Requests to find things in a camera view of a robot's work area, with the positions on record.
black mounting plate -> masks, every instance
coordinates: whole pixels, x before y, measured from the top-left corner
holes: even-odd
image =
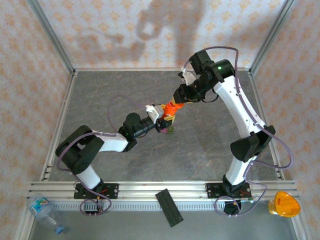
[[[102,195],[109,199],[117,199],[119,192],[118,183],[104,183],[102,186]],[[96,199],[97,195],[92,194],[82,186],[81,183],[75,185],[74,199]]]
[[[217,199],[221,196],[227,196],[228,194],[223,188],[222,182],[211,182],[205,185],[205,190],[208,199]],[[251,189],[249,183],[245,182],[243,186],[233,192],[231,192],[229,197],[234,199],[252,199]]]

patterned wallpaper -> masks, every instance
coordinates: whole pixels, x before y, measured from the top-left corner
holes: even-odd
[[[40,177],[70,76],[26,0],[0,0],[0,239]]]
[[[313,238],[320,239],[320,1],[300,0],[255,81],[269,122],[288,143]],[[283,164],[288,154],[278,147]]]
[[[237,47],[249,68],[285,0],[39,0],[74,68],[174,68]],[[213,50],[214,60],[234,53]]]

gray stone floor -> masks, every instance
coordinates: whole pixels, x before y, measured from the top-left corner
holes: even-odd
[[[165,104],[181,84],[177,71],[88,71],[79,72],[66,113],[60,143],[80,125],[96,131],[114,133],[122,126],[127,114],[146,112],[123,98],[136,103]],[[257,103],[247,72],[240,72],[241,85],[253,107]],[[214,98],[208,93],[207,100]],[[186,181],[222,180],[232,161],[230,144],[239,139],[238,130],[221,99],[214,103],[192,103],[176,114],[172,134],[154,129],[129,152],[100,152],[92,165],[104,181]],[[259,159],[273,164],[270,149]],[[74,178],[56,168],[54,161],[49,181],[73,181]],[[274,169],[253,166],[248,175],[253,180],[276,180]]]

